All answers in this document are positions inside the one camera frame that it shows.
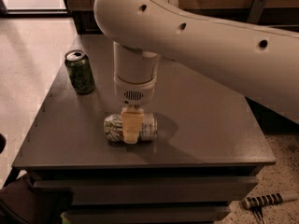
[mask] soda can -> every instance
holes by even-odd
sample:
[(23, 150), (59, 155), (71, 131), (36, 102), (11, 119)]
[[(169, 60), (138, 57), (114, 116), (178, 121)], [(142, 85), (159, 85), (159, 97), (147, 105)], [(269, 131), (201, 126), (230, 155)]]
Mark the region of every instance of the soda can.
[[(107, 140), (123, 142), (121, 114), (112, 114), (104, 120), (104, 133)], [(157, 136), (157, 119), (152, 113), (145, 113), (138, 141), (152, 141)]]
[(93, 71), (87, 55), (80, 49), (65, 54), (64, 64), (72, 86), (78, 94), (87, 94), (95, 89)]

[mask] white floor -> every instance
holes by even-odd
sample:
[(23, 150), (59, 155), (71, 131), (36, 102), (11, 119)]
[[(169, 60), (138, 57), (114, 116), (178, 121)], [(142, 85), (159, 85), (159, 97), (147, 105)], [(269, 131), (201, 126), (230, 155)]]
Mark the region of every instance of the white floor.
[[(7, 147), (0, 154), (0, 187), (10, 165), (42, 104), (64, 55), (79, 42), (72, 19), (0, 20), (0, 133)], [(250, 196), (285, 189), (299, 192), (299, 133), (268, 134), (278, 163), (259, 175), (260, 184)], [(218, 223), (257, 223), (240, 202), (231, 204), (232, 213)], [(299, 202), (265, 207), (267, 223), (299, 223)]]

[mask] green can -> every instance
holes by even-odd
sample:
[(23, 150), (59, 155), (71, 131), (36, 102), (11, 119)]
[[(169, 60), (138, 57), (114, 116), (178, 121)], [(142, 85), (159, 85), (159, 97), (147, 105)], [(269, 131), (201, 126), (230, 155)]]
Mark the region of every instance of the green can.
[(93, 71), (85, 52), (73, 49), (65, 54), (65, 66), (72, 86), (78, 94), (88, 94), (95, 89)]

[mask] dark object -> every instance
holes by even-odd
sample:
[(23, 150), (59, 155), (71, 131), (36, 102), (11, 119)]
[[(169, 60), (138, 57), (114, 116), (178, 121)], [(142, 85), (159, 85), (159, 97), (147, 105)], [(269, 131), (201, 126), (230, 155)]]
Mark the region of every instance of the dark object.
[(75, 91), (87, 94), (95, 89), (93, 71), (87, 55), (80, 49), (65, 54), (65, 66)]
[(0, 190), (0, 223), (58, 224), (73, 202), (69, 189), (35, 188), (26, 174)]
[(6, 144), (7, 139), (2, 134), (0, 134), (0, 153), (3, 152), (4, 148), (6, 147)]

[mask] can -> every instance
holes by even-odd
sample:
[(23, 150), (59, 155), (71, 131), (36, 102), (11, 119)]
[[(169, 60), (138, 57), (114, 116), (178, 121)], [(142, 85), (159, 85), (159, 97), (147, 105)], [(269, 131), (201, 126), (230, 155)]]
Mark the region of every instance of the can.
[[(107, 140), (123, 142), (121, 114), (112, 114), (104, 120), (104, 133)], [(157, 119), (153, 113), (145, 113), (138, 141), (153, 141), (157, 136)]]
[(72, 86), (78, 94), (88, 94), (95, 89), (93, 71), (88, 56), (80, 49), (65, 54), (64, 64)]

